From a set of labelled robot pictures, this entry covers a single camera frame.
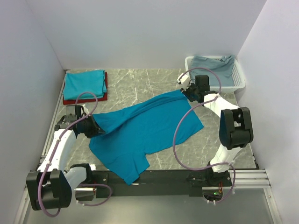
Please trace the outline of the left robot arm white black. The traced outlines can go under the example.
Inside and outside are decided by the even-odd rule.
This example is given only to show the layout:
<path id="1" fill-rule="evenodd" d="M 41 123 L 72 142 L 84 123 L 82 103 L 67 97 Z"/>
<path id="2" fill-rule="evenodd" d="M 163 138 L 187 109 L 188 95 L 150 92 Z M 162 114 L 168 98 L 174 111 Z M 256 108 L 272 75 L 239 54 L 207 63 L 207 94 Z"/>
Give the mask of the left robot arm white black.
<path id="1" fill-rule="evenodd" d="M 36 171 L 29 172 L 26 177 L 33 210 L 67 208 L 76 187 L 92 185 L 91 166 L 88 163 L 75 164 L 66 171 L 67 158 L 80 134 L 91 139 L 104 133 L 84 106 L 66 107 L 66 114 L 54 126 L 54 137 L 45 159 Z"/>

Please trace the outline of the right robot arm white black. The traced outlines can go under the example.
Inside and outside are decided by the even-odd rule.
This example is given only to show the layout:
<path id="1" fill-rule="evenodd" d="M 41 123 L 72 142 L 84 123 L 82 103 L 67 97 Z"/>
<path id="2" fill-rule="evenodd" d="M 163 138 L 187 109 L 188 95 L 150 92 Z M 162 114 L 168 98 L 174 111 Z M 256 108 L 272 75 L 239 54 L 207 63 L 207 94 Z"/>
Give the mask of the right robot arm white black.
<path id="1" fill-rule="evenodd" d="M 216 155 L 209 162 L 212 170 L 205 174 L 205 181 L 210 186 L 216 186 L 221 181 L 221 174 L 229 169 L 229 164 L 236 154 L 253 141 L 253 128 L 250 110 L 247 107 L 236 106 L 211 91 L 209 76 L 196 76 L 192 83 L 188 74 L 181 74 L 177 79 L 182 85 L 181 92 L 191 102 L 202 103 L 220 118 L 220 146 Z"/>

